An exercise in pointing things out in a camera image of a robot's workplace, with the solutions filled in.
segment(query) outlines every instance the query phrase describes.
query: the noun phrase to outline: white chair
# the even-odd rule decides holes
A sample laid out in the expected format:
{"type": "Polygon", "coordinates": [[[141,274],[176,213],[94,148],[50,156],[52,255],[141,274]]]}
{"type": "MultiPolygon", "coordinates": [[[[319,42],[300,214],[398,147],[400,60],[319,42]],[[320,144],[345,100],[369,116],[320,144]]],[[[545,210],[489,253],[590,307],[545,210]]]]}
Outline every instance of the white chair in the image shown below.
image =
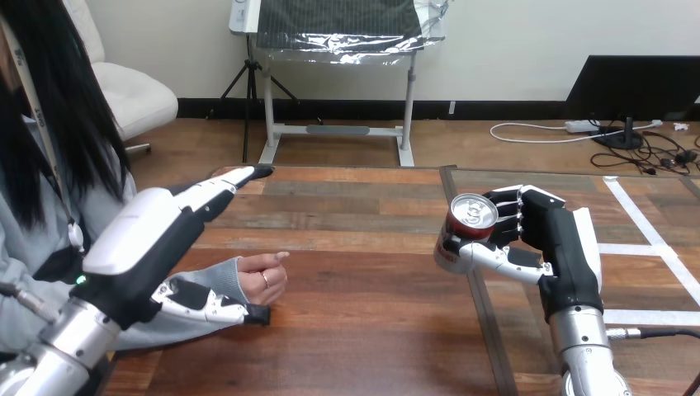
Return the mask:
{"type": "MultiPolygon", "coordinates": [[[[114,114],[122,140],[174,120],[177,115],[175,94],[144,73],[105,62],[102,39],[85,0],[64,0],[64,5],[83,39],[92,70],[114,114]]],[[[149,152],[150,144],[131,146],[126,151],[149,152]]]]}

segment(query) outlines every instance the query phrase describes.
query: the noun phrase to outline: long black hair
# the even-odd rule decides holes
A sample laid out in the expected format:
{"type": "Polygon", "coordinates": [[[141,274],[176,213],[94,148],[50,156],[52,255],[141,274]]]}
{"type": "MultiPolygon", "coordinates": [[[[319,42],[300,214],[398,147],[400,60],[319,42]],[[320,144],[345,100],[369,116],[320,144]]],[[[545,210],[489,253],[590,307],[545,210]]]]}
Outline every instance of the long black hair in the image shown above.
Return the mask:
{"type": "MultiPolygon", "coordinates": [[[[0,0],[0,12],[24,51],[45,123],[54,137],[56,156],[66,166],[69,187],[82,195],[100,183],[121,200],[129,170],[124,144],[63,3],[0,0]],[[111,149],[120,172],[110,166],[111,149]]],[[[30,228],[45,219],[40,199],[39,161],[43,159],[33,154],[35,142],[14,94],[0,78],[0,169],[14,215],[30,228]]]]}

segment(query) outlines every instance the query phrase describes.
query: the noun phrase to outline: robotic arm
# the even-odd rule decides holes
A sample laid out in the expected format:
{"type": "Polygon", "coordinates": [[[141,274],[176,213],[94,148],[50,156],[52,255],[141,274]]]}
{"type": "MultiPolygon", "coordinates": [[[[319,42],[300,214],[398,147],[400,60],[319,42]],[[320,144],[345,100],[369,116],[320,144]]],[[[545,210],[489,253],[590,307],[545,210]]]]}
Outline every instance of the robotic arm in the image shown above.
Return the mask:
{"type": "Polygon", "coordinates": [[[190,246],[233,200],[239,188],[272,174],[243,167],[203,181],[177,196],[139,193],[112,221],[83,261],[84,281],[59,313],[36,297],[3,285],[49,324],[39,341],[0,365],[0,396],[65,396],[78,392],[119,333],[155,314],[196,321],[269,324],[268,307],[244,304],[191,282],[163,282],[190,246]]]}
{"type": "Polygon", "coordinates": [[[484,195],[498,211],[485,240],[448,235],[442,247],[458,257],[454,272],[489,268],[540,289],[545,320],[564,376],[562,395],[630,396],[613,368],[603,321],[603,284],[588,209],[570,212],[565,201],[534,186],[512,186],[484,195]],[[540,255],[507,245],[521,238],[540,255]]]}

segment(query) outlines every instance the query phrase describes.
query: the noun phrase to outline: soda can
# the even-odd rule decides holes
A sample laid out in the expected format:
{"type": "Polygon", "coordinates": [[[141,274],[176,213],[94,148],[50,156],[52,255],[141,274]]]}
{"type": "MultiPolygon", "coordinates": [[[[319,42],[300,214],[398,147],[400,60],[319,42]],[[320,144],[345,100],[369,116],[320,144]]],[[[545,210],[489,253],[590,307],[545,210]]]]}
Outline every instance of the soda can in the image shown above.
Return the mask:
{"type": "Polygon", "coordinates": [[[450,204],[445,224],[437,236],[433,258],[444,270],[466,274],[474,267],[442,246],[453,235],[468,241],[484,241],[494,232],[499,210],[493,202],[479,194],[456,196],[450,204]]]}

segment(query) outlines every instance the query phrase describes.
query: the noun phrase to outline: sleeve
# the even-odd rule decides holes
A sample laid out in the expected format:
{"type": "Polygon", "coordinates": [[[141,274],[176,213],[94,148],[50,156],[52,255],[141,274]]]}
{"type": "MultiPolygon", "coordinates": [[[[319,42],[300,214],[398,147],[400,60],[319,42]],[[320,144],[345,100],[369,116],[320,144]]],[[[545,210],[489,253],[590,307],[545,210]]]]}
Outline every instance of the sleeve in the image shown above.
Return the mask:
{"type": "MultiPolygon", "coordinates": [[[[0,281],[12,283],[40,297],[57,309],[68,300],[73,288],[63,282],[39,282],[32,279],[23,262],[7,254],[5,231],[0,225],[0,281]]],[[[0,296],[0,351],[18,353],[28,347],[46,322],[22,307],[17,300],[0,296]]]]}
{"type": "MultiPolygon", "coordinates": [[[[237,257],[210,266],[205,270],[181,272],[172,277],[181,277],[187,281],[209,287],[216,294],[228,295],[241,302],[248,302],[238,280],[237,257]]],[[[136,323],[121,333],[114,349],[122,351],[160,347],[202,337],[228,327],[230,327],[229,324],[197,322],[176,318],[167,313],[158,313],[151,322],[136,323]]]]}

